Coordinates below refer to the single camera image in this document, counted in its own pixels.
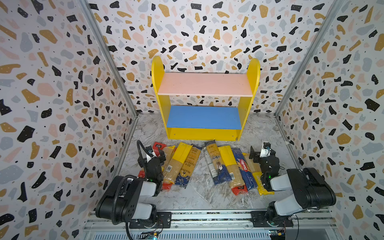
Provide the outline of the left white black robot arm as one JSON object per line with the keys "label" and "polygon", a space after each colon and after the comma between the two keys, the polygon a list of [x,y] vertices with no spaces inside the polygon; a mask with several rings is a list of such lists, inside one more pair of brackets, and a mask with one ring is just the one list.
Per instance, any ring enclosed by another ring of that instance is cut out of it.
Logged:
{"label": "left white black robot arm", "polygon": [[150,160],[140,157],[138,161],[146,169],[145,176],[116,176],[97,204],[95,213],[98,218],[110,220],[114,225],[138,223],[141,227],[152,228],[157,224],[156,206],[141,203],[139,198],[156,197],[160,193],[166,154],[159,150],[158,156]]}

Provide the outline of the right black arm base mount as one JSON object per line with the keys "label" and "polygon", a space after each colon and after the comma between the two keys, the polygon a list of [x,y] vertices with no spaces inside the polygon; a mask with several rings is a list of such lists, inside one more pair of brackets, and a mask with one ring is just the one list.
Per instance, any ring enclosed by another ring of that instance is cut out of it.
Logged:
{"label": "right black arm base mount", "polygon": [[293,227],[293,221],[288,216],[279,216],[271,211],[251,211],[251,222],[254,228]]}

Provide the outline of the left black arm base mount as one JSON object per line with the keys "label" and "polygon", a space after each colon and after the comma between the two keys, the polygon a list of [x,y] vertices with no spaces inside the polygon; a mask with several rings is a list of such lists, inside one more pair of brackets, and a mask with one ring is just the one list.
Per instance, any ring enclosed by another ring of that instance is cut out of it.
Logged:
{"label": "left black arm base mount", "polygon": [[130,229],[169,229],[171,227],[172,212],[157,212],[148,220],[134,220],[130,222]]}

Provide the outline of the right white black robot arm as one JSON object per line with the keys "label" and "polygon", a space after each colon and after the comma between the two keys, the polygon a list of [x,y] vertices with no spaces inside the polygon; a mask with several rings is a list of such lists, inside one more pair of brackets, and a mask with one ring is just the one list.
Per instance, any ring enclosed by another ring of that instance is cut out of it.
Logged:
{"label": "right white black robot arm", "polygon": [[315,168],[286,169],[280,175],[280,159],[269,142],[264,142],[259,152],[250,148],[249,158],[260,167],[260,187],[269,193],[293,191],[288,197],[269,203],[264,219],[270,226],[288,226],[290,217],[297,213],[336,204],[335,192]]}

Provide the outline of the white label spaghetti bag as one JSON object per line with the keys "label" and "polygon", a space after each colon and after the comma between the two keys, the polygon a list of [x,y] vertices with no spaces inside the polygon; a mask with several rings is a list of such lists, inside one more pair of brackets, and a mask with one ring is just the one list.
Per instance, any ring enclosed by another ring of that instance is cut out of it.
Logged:
{"label": "white label spaghetti bag", "polygon": [[216,185],[218,185],[220,183],[219,179],[218,179],[218,173],[217,173],[217,170],[214,167],[213,160],[211,159],[210,154],[209,154],[209,152],[208,152],[206,147],[204,148],[204,154],[205,154],[205,159],[206,159],[206,162],[208,164],[208,168],[209,168],[211,177],[212,177],[212,179],[214,181],[214,185],[216,186]]}

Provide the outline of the yellow navy spaghetti bag figure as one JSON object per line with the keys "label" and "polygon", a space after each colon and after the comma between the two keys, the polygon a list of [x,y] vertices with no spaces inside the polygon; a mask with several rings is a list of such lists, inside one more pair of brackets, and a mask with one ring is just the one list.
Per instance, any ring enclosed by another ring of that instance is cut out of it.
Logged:
{"label": "yellow navy spaghetti bag figure", "polygon": [[221,157],[216,141],[212,140],[212,141],[205,142],[205,147],[207,148],[210,154],[210,157],[213,160],[214,167],[218,173],[219,182],[220,183],[230,182],[231,179],[230,179],[229,172]]}

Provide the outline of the yellow top spaghetti bag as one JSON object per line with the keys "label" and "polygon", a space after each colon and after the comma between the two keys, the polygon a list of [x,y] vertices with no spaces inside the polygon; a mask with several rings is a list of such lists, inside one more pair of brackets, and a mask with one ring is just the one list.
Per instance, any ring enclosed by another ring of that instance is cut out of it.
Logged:
{"label": "yellow top spaghetti bag", "polygon": [[230,175],[230,179],[231,179],[230,188],[238,189],[240,187],[244,187],[245,182],[242,178],[240,169],[238,167],[238,164],[236,162],[236,159],[232,152],[231,147],[221,146],[219,147],[219,151]]}
{"label": "yellow top spaghetti bag", "polygon": [[180,143],[178,145],[173,156],[171,157],[171,160],[169,161],[168,165],[165,167],[165,170],[163,172],[165,182],[171,184],[175,183],[176,178],[181,168],[183,167],[184,162],[187,159],[187,156],[189,155],[189,152],[191,151],[192,147],[192,145],[188,145],[185,143]]}

